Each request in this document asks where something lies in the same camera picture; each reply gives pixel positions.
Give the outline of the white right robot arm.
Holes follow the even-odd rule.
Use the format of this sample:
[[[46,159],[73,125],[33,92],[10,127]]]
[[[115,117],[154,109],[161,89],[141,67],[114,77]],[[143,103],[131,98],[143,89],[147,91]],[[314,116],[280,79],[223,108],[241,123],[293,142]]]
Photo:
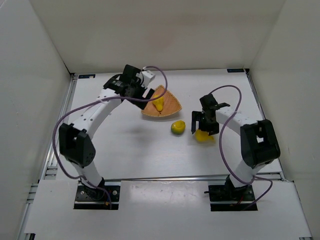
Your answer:
[[[199,99],[202,110],[191,113],[191,133],[199,142],[206,142],[219,135],[219,150],[222,160],[222,135],[229,128],[240,136],[241,161],[235,170],[227,169],[230,175],[226,182],[239,189],[251,185],[256,174],[281,155],[279,143],[270,120],[253,120],[225,102],[218,103],[210,93]]]

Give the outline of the yellow fake lemon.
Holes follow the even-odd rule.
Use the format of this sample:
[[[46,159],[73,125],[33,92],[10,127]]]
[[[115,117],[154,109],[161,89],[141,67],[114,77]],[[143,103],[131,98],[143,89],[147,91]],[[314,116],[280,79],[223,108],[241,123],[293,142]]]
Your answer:
[[[199,143],[216,143],[215,138],[208,132],[197,129],[194,133],[195,139]]]

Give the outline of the yellow fake pear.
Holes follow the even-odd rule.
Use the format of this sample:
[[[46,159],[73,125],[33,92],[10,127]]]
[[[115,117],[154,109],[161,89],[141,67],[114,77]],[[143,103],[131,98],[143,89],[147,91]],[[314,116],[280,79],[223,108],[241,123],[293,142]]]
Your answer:
[[[158,112],[161,112],[164,108],[164,97],[159,97],[158,95],[155,95],[153,98],[155,98],[155,100],[152,101],[152,104]]]

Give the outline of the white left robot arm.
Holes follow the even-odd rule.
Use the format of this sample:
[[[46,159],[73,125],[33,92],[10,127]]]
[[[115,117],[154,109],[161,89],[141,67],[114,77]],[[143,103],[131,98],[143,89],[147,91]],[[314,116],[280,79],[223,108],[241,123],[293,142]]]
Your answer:
[[[147,89],[155,77],[150,70],[127,64],[122,73],[111,77],[103,85],[95,105],[87,107],[72,123],[59,127],[59,151],[75,167],[87,188],[102,188],[104,185],[104,179],[94,164],[96,149],[92,139],[95,132],[125,97],[143,110],[155,92]]]

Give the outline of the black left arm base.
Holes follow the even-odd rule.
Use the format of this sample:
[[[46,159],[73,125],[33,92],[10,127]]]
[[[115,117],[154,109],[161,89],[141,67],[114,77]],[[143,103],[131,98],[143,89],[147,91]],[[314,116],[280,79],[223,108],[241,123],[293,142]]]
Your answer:
[[[89,188],[81,183],[78,184],[73,208],[75,210],[118,210],[120,201],[120,182],[105,182],[104,189],[107,194],[98,189]]]

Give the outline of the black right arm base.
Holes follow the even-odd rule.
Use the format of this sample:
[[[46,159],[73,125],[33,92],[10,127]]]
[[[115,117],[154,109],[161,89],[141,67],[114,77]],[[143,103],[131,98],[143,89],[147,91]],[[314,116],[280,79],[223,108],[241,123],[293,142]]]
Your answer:
[[[252,185],[232,189],[224,185],[209,185],[204,191],[209,196],[211,212],[254,212],[258,210],[257,204],[253,203],[255,193]]]

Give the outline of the green yellow fake citrus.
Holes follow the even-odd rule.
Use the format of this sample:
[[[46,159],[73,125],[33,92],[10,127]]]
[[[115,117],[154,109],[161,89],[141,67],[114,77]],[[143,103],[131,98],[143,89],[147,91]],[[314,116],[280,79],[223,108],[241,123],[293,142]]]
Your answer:
[[[178,120],[172,123],[170,127],[171,133],[177,136],[182,135],[185,132],[185,129],[186,129],[186,123],[183,120]]]

